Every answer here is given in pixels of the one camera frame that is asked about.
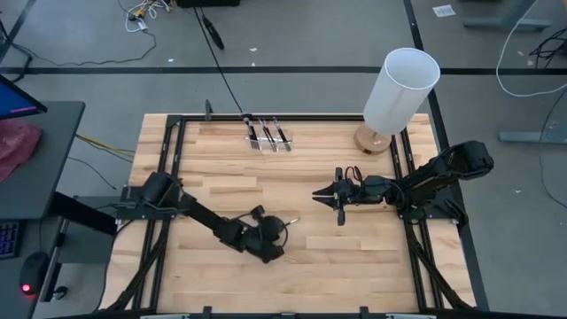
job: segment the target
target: wooden tabletop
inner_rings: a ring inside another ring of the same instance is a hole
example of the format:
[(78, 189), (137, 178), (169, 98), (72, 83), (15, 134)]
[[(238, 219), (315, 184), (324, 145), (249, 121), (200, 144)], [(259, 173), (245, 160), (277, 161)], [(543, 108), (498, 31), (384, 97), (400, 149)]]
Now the wooden tabletop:
[[(142, 185), (157, 169), (166, 117), (145, 116), (131, 185)], [(393, 177), (391, 154), (358, 151), (353, 143), (358, 122), (281, 124), (293, 134), (293, 151), (258, 154), (246, 143), (241, 122), (188, 123), (179, 174), (185, 191), (222, 216), (235, 217), (263, 205), (267, 214), (284, 221), (301, 220), (289, 227), (285, 255), (263, 264), (219, 243), (211, 230), (191, 218), (175, 219), (159, 312), (201, 312), (203, 306), (216, 313), (352, 313), (360, 306), (378, 313), (416, 311), (408, 247), (395, 208), (385, 203), (349, 206), (346, 225), (339, 227), (336, 214), (311, 199), (312, 191), (331, 183), (335, 167), (356, 165), (364, 175)], [(427, 114), (416, 114), (408, 132), (417, 165), (437, 154)], [(116, 300), (137, 271), (145, 224), (133, 222), (116, 239), (102, 307)], [(429, 227), (440, 272), (474, 304), (456, 227), (449, 220), (429, 221)], [(432, 305), (429, 278), (423, 278)]]

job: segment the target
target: computer monitor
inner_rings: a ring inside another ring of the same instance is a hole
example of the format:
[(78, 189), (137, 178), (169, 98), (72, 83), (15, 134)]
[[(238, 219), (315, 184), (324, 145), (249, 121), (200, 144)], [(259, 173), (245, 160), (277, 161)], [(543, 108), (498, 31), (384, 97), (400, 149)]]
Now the computer monitor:
[(45, 112), (47, 107), (0, 75), (0, 120)]

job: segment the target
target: wooden lamp base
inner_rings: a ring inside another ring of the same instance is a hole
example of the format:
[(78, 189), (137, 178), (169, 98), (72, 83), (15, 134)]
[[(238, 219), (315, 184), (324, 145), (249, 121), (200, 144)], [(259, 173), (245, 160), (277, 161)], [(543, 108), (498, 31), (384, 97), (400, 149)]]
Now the wooden lamp base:
[(366, 124), (361, 124), (354, 133), (354, 143), (367, 154), (379, 154), (390, 147), (391, 136), (373, 131)]

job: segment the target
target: keyboard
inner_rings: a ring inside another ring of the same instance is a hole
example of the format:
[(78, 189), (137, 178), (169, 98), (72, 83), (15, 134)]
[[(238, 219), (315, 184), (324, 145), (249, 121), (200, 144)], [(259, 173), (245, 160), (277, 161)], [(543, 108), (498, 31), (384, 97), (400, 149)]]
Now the keyboard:
[(18, 257), (24, 221), (0, 221), (0, 260)]

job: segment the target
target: concrete floor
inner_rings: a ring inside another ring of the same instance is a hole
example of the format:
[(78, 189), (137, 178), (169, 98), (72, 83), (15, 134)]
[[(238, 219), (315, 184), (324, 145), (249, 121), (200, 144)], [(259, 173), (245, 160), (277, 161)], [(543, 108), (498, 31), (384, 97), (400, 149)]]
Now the concrete floor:
[[(125, 6), (138, 3), (122, 2)], [(462, 21), (467, 16), (502, 15), (512, 2), (414, 0), (425, 50), (441, 67), (494, 68), (508, 34), (465, 29)], [(451, 4), (456, 15), (437, 18), (431, 8), (443, 4)], [(0, 3), (2, 20), (9, 30), (24, 6), (25, 2), (19, 0)], [(205, 10), (227, 46), (225, 51), (217, 51), (222, 66), (381, 66), (389, 51), (413, 46), (401, 0), (243, 0), (238, 7)], [(531, 16), (549, 19), (553, 26), (541, 33), (514, 35), (502, 66), (532, 67), (528, 66), (530, 60), (534, 61), (529, 52), (564, 27), (565, 13), (560, 0), (541, 1)], [(157, 37), (158, 47), (147, 58), (105, 66), (214, 66), (194, 16), (181, 10), (170, 14), (159, 11), (158, 18), (149, 19), (148, 26)], [(115, 0), (41, 0), (33, 5), (15, 42), (61, 63), (138, 57), (151, 45), (151, 38), (124, 30), (123, 12)], [(22, 63), (23, 57), (10, 49), (0, 66)], [(52, 67), (41, 60), (35, 60), (32, 66)], [(566, 66), (567, 58), (559, 57), (550, 67)], [(40, 100), (84, 101), (87, 108), (79, 133), (133, 149), (144, 113), (202, 112), (206, 98), (216, 112), (237, 110), (218, 74), (187, 72), (39, 74), (28, 75), (19, 86)], [(227, 79), (248, 112), (359, 112), (376, 75), (240, 73), (228, 74)], [(503, 76), (502, 80), (515, 92), (529, 93), (555, 88), (566, 83), (567, 76)], [(541, 186), (539, 154), (543, 154), (543, 173), (550, 191), (567, 202), (565, 149), (497, 140), (498, 131), (503, 129), (540, 130), (557, 95), (511, 97), (498, 87), (493, 75), (444, 75), (436, 91), (449, 142), (485, 142), (496, 161), (490, 175), (462, 183), (490, 308), (564, 315), (567, 211)], [(427, 102), (420, 111), (429, 112)], [(552, 120), (560, 127), (565, 124), (567, 100), (560, 103)], [(128, 180), (128, 163), (80, 141), (71, 154), (87, 160), (116, 186)], [(72, 161), (66, 164), (58, 190), (82, 196), (117, 194)], [(101, 274), (102, 270), (89, 271)], [(93, 284), (85, 293), (97, 300), (99, 289)], [(38, 313), (35, 317), (45, 316)]]

